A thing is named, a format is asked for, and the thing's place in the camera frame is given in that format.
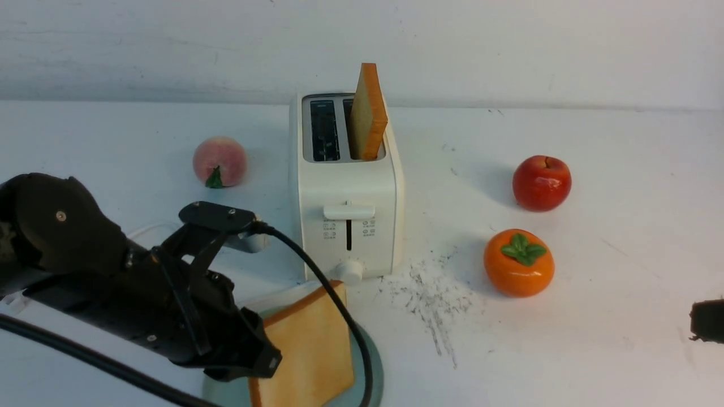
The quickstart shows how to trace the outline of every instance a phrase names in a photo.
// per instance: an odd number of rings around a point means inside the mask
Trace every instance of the white wall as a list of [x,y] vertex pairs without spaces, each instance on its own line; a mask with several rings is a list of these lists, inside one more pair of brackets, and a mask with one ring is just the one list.
[[0,0],[0,98],[724,109],[723,0]]

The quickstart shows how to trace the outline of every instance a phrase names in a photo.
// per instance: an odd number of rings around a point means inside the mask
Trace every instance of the apple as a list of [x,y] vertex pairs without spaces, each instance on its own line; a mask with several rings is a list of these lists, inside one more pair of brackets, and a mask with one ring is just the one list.
[[193,171],[209,188],[239,184],[246,173],[247,164],[246,151],[231,137],[208,138],[193,153]]
[[571,171],[562,160],[533,156],[513,174],[513,195],[521,207],[549,211],[562,204],[571,192]]

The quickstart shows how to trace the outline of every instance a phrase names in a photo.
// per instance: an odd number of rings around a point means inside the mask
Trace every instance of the bread slice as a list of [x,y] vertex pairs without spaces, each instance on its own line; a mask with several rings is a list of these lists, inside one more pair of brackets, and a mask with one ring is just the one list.
[[[347,306],[340,281],[332,287]],[[282,362],[271,379],[250,378],[253,407],[321,407],[355,382],[350,331],[323,287],[264,320]]]
[[379,87],[375,64],[362,64],[350,120],[352,158],[366,161],[376,159],[389,119],[382,100],[382,89]]

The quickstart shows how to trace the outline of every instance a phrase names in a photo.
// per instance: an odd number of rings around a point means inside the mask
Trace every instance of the toaster lever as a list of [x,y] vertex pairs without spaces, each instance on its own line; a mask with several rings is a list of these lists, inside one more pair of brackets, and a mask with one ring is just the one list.
[[374,217],[372,205],[325,205],[324,217],[329,220],[365,220]]

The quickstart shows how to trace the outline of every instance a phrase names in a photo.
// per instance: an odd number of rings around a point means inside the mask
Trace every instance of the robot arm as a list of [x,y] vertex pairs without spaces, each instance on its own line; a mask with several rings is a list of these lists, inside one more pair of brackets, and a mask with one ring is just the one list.
[[282,356],[261,318],[209,270],[222,246],[250,250],[256,216],[208,202],[179,216],[184,226],[146,250],[75,178],[14,177],[0,185],[0,297],[22,291],[219,381],[272,377]]

